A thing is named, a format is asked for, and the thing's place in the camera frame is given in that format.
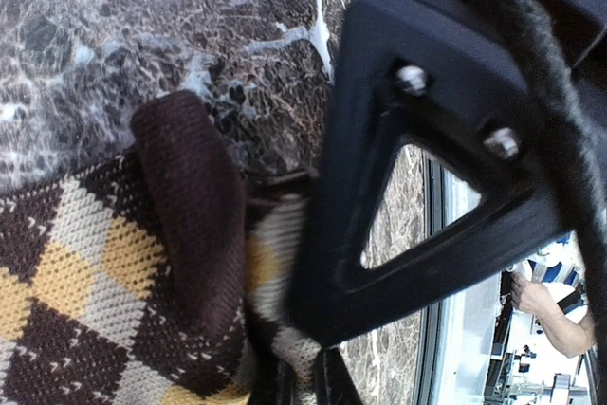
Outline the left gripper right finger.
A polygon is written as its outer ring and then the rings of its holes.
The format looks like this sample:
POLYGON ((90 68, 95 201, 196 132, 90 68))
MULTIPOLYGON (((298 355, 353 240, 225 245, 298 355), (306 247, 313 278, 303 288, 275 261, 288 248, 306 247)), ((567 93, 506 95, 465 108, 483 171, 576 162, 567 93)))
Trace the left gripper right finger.
POLYGON ((295 327, 340 343, 451 295, 565 232, 532 143, 538 110, 497 35, 460 0, 352 0, 320 177, 287 299, 295 327), (400 148, 415 144, 481 195, 390 262, 360 261, 400 148))

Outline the brown argyle sock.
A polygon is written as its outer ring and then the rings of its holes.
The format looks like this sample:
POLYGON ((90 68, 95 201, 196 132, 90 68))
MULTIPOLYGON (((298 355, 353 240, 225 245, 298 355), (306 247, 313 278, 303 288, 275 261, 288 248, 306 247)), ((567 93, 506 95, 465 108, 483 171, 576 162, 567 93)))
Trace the brown argyle sock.
POLYGON ((132 149, 1 198, 5 404, 315 404, 283 309, 315 176, 243 175, 182 90, 132 149))

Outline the person forearm in background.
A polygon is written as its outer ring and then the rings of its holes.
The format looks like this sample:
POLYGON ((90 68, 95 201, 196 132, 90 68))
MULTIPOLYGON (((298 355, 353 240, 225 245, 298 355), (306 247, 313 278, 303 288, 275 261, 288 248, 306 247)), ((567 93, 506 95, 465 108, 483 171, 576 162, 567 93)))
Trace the person forearm in background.
POLYGON ((579 322, 572 322, 542 283, 531 282, 516 272, 511 273, 511 279, 513 306, 537 318, 550 344, 559 353, 571 359, 583 355, 596 344, 590 310, 579 322))

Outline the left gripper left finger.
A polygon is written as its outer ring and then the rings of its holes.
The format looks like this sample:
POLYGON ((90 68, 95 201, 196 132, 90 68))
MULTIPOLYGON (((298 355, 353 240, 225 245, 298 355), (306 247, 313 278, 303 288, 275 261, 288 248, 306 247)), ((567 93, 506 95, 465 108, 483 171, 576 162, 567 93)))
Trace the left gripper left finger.
POLYGON ((293 368, 281 360, 277 388, 278 404, 363 404, 338 348, 318 354, 312 369, 312 386, 307 389, 296 387, 293 368))

